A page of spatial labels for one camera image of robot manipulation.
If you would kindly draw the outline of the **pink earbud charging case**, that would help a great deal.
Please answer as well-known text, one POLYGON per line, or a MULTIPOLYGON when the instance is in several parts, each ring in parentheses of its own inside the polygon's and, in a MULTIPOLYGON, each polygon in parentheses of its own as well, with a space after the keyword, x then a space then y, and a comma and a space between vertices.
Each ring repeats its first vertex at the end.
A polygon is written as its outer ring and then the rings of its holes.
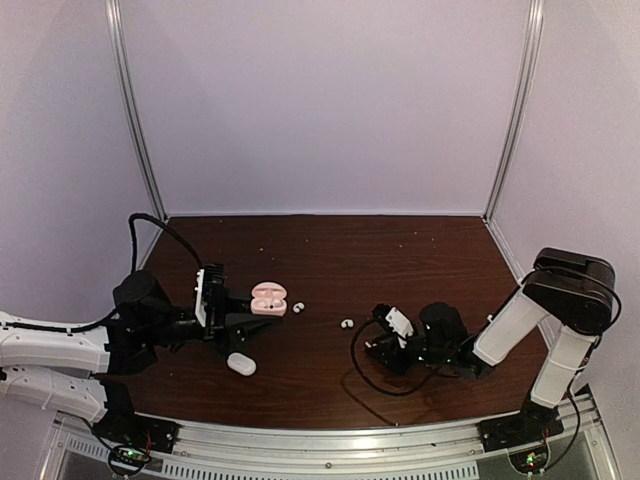
POLYGON ((254 315, 283 316, 288 308, 287 290, 275 282, 261 282, 251 291, 250 309, 254 315))

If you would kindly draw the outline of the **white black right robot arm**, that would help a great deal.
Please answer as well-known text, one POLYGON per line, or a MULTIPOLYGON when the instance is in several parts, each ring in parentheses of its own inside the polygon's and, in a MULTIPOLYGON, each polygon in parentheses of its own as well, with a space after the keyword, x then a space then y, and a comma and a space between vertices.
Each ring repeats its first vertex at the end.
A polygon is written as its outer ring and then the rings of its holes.
POLYGON ((622 302, 615 291, 616 273, 608 261, 547 247, 477 333, 465 327, 459 311, 444 303, 425 306, 418 322, 398 308, 378 304, 370 324, 382 335, 364 344, 364 353, 395 375, 423 365, 429 377, 448 368, 458 377, 488 376, 540 323, 560 329, 541 370, 513 419, 519 440, 535 440, 570 393, 604 333, 618 320, 622 302))

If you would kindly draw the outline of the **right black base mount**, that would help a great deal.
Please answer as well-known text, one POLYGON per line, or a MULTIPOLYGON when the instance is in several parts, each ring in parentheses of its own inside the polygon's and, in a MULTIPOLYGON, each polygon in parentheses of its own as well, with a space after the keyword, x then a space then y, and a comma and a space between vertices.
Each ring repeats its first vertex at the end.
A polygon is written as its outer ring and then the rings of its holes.
POLYGON ((547 408, 525 400, 518 412, 483 420, 478 430, 484 451, 492 452, 540 443, 548 435, 563 433, 564 426, 557 407, 547 408))

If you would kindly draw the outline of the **left aluminium corner post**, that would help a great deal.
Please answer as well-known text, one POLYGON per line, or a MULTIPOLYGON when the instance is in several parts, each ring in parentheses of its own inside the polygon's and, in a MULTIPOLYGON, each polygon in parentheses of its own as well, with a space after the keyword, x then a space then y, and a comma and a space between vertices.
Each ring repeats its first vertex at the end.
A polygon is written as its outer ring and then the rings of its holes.
POLYGON ((136 159, 141 171, 142 180, 151 203, 151 209, 154 216, 161 220, 167 220, 168 216, 161 198, 159 184, 151 164, 149 149, 136 101, 122 22, 121 2, 117 0, 106 0, 105 10, 107 28, 110 35, 116 72, 124 104, 125 118, 128 124, 136 159))

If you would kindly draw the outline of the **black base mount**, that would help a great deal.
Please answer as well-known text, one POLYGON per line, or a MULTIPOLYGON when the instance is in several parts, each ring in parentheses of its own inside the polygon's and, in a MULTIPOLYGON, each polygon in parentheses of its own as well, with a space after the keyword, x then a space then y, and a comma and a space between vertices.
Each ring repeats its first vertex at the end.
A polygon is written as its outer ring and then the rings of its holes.
POLYGON ((136 413, 124 384, 101 381, 100 386, 106 395, 106 413, 92 423, 95 433, 104 439, 139 449, 173 452, 179 430, 176 422, 136 413))
POLYGON ((483 420, 478 430, 484 451, 492 452, 540 443, 548 435, 563 433, 564 426, 557 407, 547 408, 525 400, 518 412, 483 420))

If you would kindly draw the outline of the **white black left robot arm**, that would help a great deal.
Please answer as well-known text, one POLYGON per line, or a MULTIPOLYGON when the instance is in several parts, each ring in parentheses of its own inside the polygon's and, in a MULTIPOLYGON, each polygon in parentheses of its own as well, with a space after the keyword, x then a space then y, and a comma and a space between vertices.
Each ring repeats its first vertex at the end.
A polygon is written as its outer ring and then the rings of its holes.
POLYGON ((257 366, 243 344, 276 326, 288 308, 284 286, 261 282, 236 294, 214 267, 197 272, 191 307, 173 304, 147 271, 126 277, 113 298, 114 311, 94 323, 2 313, 2 396, 75 415, 133 444, 144 424, 116 377, 144 372, 156 363, 157 348, 177 351, 190 343, 211 344, 232 370, 251 376, 257 366))

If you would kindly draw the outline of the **aluminium front frame rail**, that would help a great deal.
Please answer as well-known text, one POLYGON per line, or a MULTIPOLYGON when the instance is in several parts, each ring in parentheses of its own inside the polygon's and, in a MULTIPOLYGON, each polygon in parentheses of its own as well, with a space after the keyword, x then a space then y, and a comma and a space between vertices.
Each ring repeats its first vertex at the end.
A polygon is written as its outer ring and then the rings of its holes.
POLYGON ((152 452, 137 479, 527 479, 524 462, 548 453, 545 479, 618 479, 590 393, 563 402, 563 432, 542 444, 489 451, 477 419, 351 430, 232 427, 184 421, 173 448, 152 452))

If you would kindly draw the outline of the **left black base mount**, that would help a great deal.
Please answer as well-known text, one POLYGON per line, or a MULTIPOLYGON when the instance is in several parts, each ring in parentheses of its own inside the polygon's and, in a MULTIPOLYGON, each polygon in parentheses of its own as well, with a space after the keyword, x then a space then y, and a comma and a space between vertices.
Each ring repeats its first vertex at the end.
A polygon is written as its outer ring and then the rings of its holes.
POLYGON ((106 413, 92 423, 95 433, 104 439, 139 449, 173 452, 179 430, 176 422, 136 413, 124 384, 101 381, 100 386, 106 395, 106 413))

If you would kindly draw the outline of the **white oval charging case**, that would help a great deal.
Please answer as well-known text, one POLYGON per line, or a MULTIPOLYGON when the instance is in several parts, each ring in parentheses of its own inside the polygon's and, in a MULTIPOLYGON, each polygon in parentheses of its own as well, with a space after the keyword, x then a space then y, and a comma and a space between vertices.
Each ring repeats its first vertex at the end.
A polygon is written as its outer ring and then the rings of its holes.
POLYGON ((257 371, 256 362, 240 352, 231 353, 226 359, 226 364, 229 369, 244 377, 252 376, 257 371))

